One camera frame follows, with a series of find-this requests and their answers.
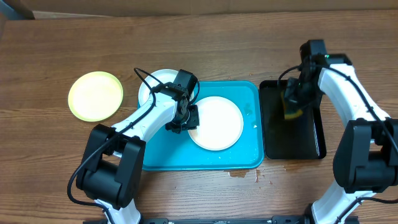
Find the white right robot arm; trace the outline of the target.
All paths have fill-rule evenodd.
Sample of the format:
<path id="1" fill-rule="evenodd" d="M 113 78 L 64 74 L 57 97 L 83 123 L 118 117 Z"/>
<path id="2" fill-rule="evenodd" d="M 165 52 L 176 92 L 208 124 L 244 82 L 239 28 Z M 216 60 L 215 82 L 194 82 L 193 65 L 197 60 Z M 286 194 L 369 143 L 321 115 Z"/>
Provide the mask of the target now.
<path id="1" fill-rule="evenodd" d="M 288 80 L 284 108 L 288 118 L 325 94 L 340 116 L 345 131 L 333 159 L 334 181 L 308 208 L 309 223 L 357 223 L 350 218 L 365 200 L 397 185 L 397 120 L 380 109 L 360 84 L 354 67 L 346 62 L 300 64 L 299 78 Z"/>

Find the yellow green sponge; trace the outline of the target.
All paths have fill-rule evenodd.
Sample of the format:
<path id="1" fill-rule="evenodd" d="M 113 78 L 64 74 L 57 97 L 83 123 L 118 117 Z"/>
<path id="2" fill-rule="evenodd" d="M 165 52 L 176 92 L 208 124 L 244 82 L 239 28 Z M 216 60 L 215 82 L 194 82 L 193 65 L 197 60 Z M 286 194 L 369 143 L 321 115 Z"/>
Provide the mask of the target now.
<path id="1" fill-rule="evenodd" d="M 285 90 L 281 92 L 282 107 L 284 110 L 284 119 L 295 119 L 303 115 L 303 109 L 301 109 L 297 103 L 287 98 Z"/>

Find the yellow-green plate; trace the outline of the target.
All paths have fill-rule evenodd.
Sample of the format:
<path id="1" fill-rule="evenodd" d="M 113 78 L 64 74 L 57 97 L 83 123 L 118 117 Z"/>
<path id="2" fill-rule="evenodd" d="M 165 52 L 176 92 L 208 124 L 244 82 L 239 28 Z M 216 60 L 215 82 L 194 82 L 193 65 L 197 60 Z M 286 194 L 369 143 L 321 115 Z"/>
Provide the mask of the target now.
<path id="1" fill-rule="evenodd" d="M 78 119 L 97 122 L 117 112 L 123 95 L 122 84 L 114 75 L 95 71 L 75 81 L 68 93 L 68 106 Z"/>

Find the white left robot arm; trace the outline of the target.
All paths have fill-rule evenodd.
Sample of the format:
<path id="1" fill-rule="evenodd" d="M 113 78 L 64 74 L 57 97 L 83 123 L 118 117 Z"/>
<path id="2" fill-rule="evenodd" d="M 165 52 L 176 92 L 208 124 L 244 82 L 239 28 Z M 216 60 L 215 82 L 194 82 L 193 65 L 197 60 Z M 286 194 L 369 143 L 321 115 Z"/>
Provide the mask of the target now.
<path id="1" fill-rule="evenodd" d="M 159 84 L 150 97 L 124 121 L 112 127 L 99 124 L 90 133 L 83 159 L 69 183 L 76 184 L 91 202 L 70 196 L 76 204 L 99 207 L 107 223 L 140 223 L 134 203 L 146 144 L 162 127 L 177 134 L 199 124 L 193 104 L 197 84 Z"/>

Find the white plate with red stain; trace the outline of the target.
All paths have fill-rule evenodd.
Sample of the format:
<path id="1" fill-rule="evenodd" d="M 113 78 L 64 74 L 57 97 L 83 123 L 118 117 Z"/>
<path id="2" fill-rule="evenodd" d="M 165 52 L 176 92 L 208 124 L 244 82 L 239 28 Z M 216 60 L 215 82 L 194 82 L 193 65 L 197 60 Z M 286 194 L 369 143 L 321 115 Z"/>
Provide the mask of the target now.
<path id="1" fill-rule="evenodd" d="M 222 151 L 238 141 L 243 133 L 243 115 L 231 100 L 209 96 L 196 105 L 199 125 L 188 132 L 196 145 L 209 151 Z"/>

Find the white plate with blue rim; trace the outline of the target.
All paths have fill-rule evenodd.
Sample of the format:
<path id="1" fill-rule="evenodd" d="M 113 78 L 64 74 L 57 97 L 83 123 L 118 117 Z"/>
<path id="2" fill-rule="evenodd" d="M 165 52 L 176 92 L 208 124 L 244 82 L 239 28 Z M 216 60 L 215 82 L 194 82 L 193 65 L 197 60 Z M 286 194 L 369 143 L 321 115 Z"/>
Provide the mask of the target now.
<path id="1" fill-rule="evenodd" d="M 144 106 L 148 100 L 153 99 L 155 95 L 156 100 L 163 101 L 163 96 L 171 97 L 174 101 L 186 96 L 189 101 L 192 99 L 192 94 L 189 95 L 187 89 L 173 84 L 178 71 L 172 69 L 161 69 L 153 73 L 149 73 L 140 68 L 134 68 L 136 75 L 142 80 L 139 88 L 139 105 Z"/>

